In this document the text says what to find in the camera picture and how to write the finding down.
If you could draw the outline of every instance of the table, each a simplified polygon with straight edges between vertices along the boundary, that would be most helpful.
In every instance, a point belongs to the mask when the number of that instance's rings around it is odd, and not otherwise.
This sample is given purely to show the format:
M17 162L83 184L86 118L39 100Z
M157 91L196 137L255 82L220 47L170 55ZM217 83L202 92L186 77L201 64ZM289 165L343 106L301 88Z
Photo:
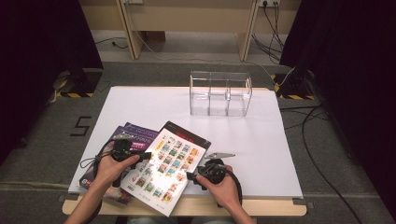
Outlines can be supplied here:
M117 4L133 59L139 58L143 46L139 31L180 31L234 33L244 61L258 8L257 0L144 0L142 5L117 0Z
M304 204L273 91L253 89L245 117L191 116L189 88L113 87L92 131L82 160L97 154L119 125L126 122L159 130L166 121L212 142L207 153L230 152L230 164L242 184L244 208L253 217L303 216ZM85 171L77 168L69 191L82 193L76 186ZM64 213L70 214L78 201L66 200ZM138 200L127 206L104 200L100 214L159 216L160 213ZM228 216L208 191L191 182L171 216Z

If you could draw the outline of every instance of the magazine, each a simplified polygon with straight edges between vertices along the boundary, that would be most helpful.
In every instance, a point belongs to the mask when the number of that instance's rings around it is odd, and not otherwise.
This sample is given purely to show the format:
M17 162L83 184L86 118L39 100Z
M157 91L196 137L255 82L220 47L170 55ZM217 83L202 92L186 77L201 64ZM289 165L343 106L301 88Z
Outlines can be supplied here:
M170 216L193 172L210 147L204 138L168 121L149 146L143 161L121 181L121 188L166 216Z
M136 125L133 125L131 123L126 123L125 126L119 126L116 131L111 135L110 138L112 138L114 135L120 134L120 133L128 133L133 136L133 143L131 145L130 150L132 151L146 151L146 149L149 148L149 145L154 141L154 139L157 137L158 133L157 131L153 131L150 129L142 128ZM107 144L107 146L104 149L104 152L108 152L113 148L114 142L110 142ZM122 173L122 176L125 176L128 174L129 169L125 170ZM94 180L93 176L93 164L90 165L90 167L87 169L85 174L81 177L81 179L78 181L78 185L81 188L88 189ZM121 188L113 188L110 187L106 193L105 197L110 198L115 200L116 202L127 204L129 201L131 201L132 196L127 193L125 190Z

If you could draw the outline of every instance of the clear acrylic organizer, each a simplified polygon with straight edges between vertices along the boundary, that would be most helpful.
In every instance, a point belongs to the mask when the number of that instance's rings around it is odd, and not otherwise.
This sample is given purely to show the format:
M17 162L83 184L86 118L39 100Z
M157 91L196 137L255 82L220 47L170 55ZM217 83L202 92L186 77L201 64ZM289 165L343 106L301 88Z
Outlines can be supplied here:
M192 71L192 115L244 117L252 94L249 73Z

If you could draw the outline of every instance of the power outlet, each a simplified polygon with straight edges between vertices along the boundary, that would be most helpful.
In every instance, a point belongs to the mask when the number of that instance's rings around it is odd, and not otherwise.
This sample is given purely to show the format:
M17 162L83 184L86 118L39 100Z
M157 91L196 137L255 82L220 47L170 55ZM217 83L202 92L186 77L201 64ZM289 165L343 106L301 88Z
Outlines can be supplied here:
M279 7L280 4L280 0L260 0L259 7L264 7L264 1L267 2L267 7L275 7L276 4Z

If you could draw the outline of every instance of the gray carpet floor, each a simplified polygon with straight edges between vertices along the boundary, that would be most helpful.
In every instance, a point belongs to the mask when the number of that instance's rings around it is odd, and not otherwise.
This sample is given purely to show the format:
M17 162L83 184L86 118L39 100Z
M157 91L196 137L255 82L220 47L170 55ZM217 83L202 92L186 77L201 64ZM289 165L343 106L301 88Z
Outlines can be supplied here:
M104 63L105 70L91 98L57 98L49 104L26 136L26 147L11 151L0 167L0 223L62 223L64 197L92 129L112 86L189 86L190 71L249 72L254 88L274 89L271 78L256 65ZM270 74L289 69L267 66ZM278 99L280 108L319 105L319 100ZM363 223L394 223L370 180L344 150L324 108L304 126L310 109L282 112L291 156L308 212L303 217L260 217L258 223L358 223L315 168L345 197ZM84 130L75 128L78 118ZM99 216L93 223L115 223Z

